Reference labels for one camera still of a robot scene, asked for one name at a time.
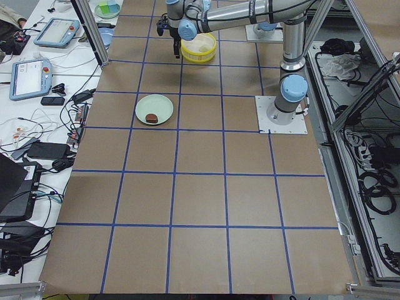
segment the brown food item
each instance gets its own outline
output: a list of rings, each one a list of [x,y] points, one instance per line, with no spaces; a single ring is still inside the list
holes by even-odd
[[[155,114],[147,114],[146,115],[146,122],[147,123],[152,123],[152,124],[157,124],[158,123],[158,117]]]

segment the person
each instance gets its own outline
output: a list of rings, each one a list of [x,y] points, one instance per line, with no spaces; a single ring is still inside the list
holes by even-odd
[[[0,48],[7,49],[7,45],[13,43],[13,36],[17,31],[21,31],[26,23],[26,19],[16,13],[10,7],[0,4]],[[0,54],[0,61],[3,60],[4,54]]]

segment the blue joint cap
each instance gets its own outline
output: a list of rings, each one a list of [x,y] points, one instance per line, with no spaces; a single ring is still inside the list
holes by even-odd
[[[268,23],[268,22],[261,22],[258,24],[259,28],[263,31],[272,31],[278,26],[277,23]]]
[[[198,30],[191,21],[183,19],[181,22],[179,22],[177,33],[179,33],[181,38],[183,38],[185,41],[192,41],[197,36]]]
[[[203,11],[208,11],[211,8],[210,0],[202,0]]]
[[[307,94],[308,83],[300,75],[289,75],[281,84],[281,94],[288,102],[298,103]]]

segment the robotic arm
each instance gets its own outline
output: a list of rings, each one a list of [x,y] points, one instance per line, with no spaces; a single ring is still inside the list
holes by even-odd
[[[191,41],[197,33],[262,22],[283,22],[281,94],[267,113],[272,122],[285,125],[294,118],[298,103],[308,90],[308,84],[300,72],[306,62],[303,54],[304,12],[312,1],[249,0],[211,9],[211,0],[166,0],[167,14],[157,24],[157,31],[162,35],[164,29],[169,30],[174,38],[174,53],[179,58],[181,38]]]

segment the yellow bowl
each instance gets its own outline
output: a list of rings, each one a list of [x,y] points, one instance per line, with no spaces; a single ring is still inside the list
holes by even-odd
[[[198,34],[192,41],[181,41],[184,58],[192,63],[206,63],[212,60],[217,49],[217,40],[212,34]]]

